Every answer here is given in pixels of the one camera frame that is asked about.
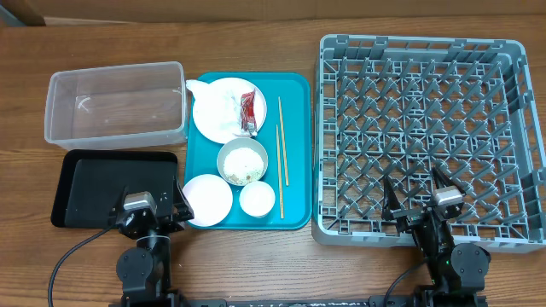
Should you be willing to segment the teal serving tray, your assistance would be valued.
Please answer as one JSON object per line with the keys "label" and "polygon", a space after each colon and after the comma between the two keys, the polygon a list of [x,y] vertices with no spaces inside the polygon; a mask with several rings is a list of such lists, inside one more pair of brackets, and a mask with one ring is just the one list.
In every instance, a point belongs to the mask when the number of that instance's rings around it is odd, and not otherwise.
{"label": "teal serving tray", "polygon": [[[209,72],[197,80],[215,81],[227,77],[250,81],[261,90],[267,102],[266,119],[257,135],[237,138],[252,138],[264,147],[268,154],[268,168],[259,181],[266,182],[273,188],[276,203],[265,217],[251,217],[241,209],[239,202],[240,193],[245,186],[228,183],[233,193],[233,205],[228,216],[211,227],[196,227],[189,224],[197,229],[300,229],[309,221],[312,207],[310,86],[304,77],[292,72]],[[289,186],[286,186],[284,176],[278,96],[282,99]],[[276,125],[280,134],[284,219],[280,218]],[[221,177],[217,168],[217,158],[223,145],[205,138],[197,130],[191,114],[183,186],[199,175],[212,174]]]}

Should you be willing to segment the large white plate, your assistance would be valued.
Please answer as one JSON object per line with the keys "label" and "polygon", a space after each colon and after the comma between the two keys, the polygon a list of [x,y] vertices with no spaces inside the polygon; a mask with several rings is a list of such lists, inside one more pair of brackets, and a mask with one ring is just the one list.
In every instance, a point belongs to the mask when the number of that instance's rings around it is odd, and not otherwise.
{"label": "large white plate", "polygon": [[264,125],[267,102],[261,90],[243,78],[220,78],[215,81],[189,80],[187,89],[194,97],[192,118],[197,130],[212,142],[225,144],[237,137],[251,135],[241,128],[241,98],[254,92],[256,130]]}

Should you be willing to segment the grey metal bowl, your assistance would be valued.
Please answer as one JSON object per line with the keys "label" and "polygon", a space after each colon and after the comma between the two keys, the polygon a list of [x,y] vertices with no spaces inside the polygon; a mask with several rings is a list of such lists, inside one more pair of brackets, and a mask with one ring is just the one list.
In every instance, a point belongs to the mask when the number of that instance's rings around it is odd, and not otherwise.
{"label": "grey metal bowl", "polygon": [[220,151],[218,153],[218,158],[217,158],[217,168],[218,168],[218,172],[219,172],[220,176],[227,183],[231,184],[228,181],[228,179],[226,178],[226,176],[224,175],[223,165],[224,165],[224,160],[225,160],[226,155],[230,151],[232,151],[234,149],[237,149],[237,148],[251,148],[252,150],[254,150],[255,152],[257,152],[260,155],[260,157],[264,161],[264,173],[263,173],[263,176],[264,176],[264,174],[265,174],[265,172],[267,171],[267,168],[268,168],[268,154],[266,153],[264,147],[258,141],[254,140],[252,138],[236,138],[236,139],[234,139],[232,141],[227,142],[226,144],[224,144],[222,146],[222,148],[220,149]]}

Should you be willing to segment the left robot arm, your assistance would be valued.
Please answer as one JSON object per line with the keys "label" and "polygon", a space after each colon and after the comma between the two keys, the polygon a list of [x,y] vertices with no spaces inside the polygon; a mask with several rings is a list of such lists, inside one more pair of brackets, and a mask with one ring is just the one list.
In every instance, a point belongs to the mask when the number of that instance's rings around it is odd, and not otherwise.
{"label": "left robot arm", "polygon": [[122,282],[121,306],[188,306],[189,301],[171,286],[170,234],[183,231],[194,212],[179,180],[172,179],[170,212],[160,217],[148,191],[131,194],[124,187],[109,213],[108,223],[134,240],[136,246],[119,257],[116,273]]}

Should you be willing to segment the white cup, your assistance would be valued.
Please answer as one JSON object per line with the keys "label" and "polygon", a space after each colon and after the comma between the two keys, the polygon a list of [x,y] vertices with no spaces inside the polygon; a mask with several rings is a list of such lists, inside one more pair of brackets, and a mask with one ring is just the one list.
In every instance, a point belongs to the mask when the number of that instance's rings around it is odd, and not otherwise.
{"label": "white cup", "polygon": [[247,215],[261,218],[272,210],[276,203],[276,195],[268,183],[250,182],[242,189],[239,202],[241,209]]}

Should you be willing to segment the wooden chopstick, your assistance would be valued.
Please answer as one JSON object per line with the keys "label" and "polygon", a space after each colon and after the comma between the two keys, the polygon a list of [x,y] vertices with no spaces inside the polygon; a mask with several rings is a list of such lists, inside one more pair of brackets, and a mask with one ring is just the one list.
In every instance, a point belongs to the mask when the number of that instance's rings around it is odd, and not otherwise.
{"label": "wooden chopstick", "polygon": [[282,191],[282,163],[281,163],[280,134],[279,134],[278,125],[276,125],[275,131],[276,131],[276,159],[277,159],[280,218],[284,219],[284,205],[283,205],[283,191]]}
{"label": "wooden chopstick", "polygon": [[279,120],[281,125],[282,155],[283,155],[285,184],[286,186],[289,186],[288,157],[287,157],[287,147],[286,147],[286,140],[285,140],[284,121],[283,121],[283,114],[282,114],[282,99],[280,96],[278,96],[278,107],[279,107]]}

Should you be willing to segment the small white plate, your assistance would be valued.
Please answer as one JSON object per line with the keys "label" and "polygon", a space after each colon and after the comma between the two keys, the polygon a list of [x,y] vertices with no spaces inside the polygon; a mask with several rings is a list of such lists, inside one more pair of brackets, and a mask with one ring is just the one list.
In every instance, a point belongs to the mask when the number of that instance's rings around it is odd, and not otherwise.
{"label": "small white plate", "polygon": [[233,205],[229,184],[212,174],[199,175],[183,186],[183,195],[193,209],[189,222],[196,227],[211,227],[222,222]]}

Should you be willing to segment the red snack wrapper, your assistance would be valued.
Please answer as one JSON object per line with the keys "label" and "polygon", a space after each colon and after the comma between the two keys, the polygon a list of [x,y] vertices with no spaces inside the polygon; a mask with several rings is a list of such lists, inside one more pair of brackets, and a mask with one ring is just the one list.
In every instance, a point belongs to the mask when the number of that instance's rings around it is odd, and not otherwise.
{"label": "red snack wrapper", "polygon": [[255,91],[247,92],[241,96],[241,129],[250,136],[257,135],[257,123],[254,114]]}

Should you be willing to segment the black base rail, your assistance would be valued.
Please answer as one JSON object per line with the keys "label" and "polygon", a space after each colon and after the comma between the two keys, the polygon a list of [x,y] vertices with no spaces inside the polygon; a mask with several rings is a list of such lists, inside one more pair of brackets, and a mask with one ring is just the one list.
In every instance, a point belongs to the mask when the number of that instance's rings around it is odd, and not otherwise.
{"label": "black base rail", "polygon": [[[314,300],[257,300],[257,301],[226,301],[225,299],[194,299],[176,300],[168,298],[164,301],[155,301],[147,303],[132,304],[122,299],[120,303],[110,304],[110,306],[161,306],[161,307],[381,307],[384,306],[383,295],[373,295],[368,298],[360,299],[314,299]],[[472,302],[451,303],[446,298],[440,298],[431,303],[419,302],[410,295],[390,296],[386,307],[410,307],[410,306],[487,306],[485,297],[477,297]]]}

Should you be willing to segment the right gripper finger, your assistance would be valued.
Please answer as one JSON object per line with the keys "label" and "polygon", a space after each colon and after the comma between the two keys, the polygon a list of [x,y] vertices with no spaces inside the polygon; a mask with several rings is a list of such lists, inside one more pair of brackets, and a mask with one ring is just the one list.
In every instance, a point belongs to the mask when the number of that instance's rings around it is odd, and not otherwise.
{"label": "right gripper finger", "polygon": [[432,168],[432,178],[435,184],[433,190],[434,196],[464,196],[465,191],[455,182],[453,182],[446,174],[444,174],[437,166]]}
{"label": "right gripper finger", "polygon": [[400,209],[400,203],[389,177],[383,177],[383,191],[383,211]]}

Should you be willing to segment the rice leftovers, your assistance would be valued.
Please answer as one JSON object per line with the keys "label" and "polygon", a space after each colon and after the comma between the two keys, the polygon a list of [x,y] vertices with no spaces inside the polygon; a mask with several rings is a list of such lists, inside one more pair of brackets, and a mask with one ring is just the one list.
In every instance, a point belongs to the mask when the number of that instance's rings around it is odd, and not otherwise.
{"label": "rice leftovers", "polygon": [[237,148],[226,155],[223,171],[231,184],[245,186],[263,176],[264,161],[251,148]]}

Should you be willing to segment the white napkin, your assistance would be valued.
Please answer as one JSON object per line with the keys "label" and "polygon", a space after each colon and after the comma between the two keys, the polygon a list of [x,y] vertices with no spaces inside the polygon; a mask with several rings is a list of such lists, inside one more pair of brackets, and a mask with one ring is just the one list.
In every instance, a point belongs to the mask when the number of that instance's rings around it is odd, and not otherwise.
{"label": "white napkin", "polygon": [[194,79],[186,87],[195,99],[193,119],[203,135],[241,134],[241,107],[231,91]]}

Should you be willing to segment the clear plastic waste bin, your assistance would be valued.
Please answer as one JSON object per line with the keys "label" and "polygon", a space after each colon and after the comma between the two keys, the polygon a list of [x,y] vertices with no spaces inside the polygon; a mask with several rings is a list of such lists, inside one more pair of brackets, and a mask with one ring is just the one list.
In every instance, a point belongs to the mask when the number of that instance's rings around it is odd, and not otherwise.
{"label": "clear plastic waste bin", "polygon": [[179,144],[188,116],[177,61],[62,71],[49,81],[44,140],[66,150]]}

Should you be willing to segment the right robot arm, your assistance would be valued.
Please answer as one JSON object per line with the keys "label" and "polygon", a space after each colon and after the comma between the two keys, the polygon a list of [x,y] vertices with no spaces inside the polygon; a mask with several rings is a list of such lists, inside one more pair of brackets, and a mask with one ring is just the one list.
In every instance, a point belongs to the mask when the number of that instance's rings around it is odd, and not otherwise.
{"label": "right robot arm", "polygon": [[[399,233],[412,234],[423,260],[407,269],[388,288],[384,306],[486,306],[485,276],[491,255],[474,243],[456,244],[448,222],[461,214],[466,192],[438,167],[432,168],[435,189],[428,203],[420,208],[404,209],[394,192],[392,181],[383,178],[384,200],[381,217],[394,220]],[[408,297],[391,297],[396,285],[407,275],[427,266],[430,286],[418,286]]]}

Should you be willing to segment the black plastic tray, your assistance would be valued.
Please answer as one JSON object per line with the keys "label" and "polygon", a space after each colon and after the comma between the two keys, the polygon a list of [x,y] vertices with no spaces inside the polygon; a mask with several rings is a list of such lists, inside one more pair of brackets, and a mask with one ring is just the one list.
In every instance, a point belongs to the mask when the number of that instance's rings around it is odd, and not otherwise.
{"label": "black plastic tray", "polygon": [[103,229],[123,192],[149,192],[157,217],[171,213],[177,156],[170,152],[82,150],[62,163],[50,221],[59,228]]}

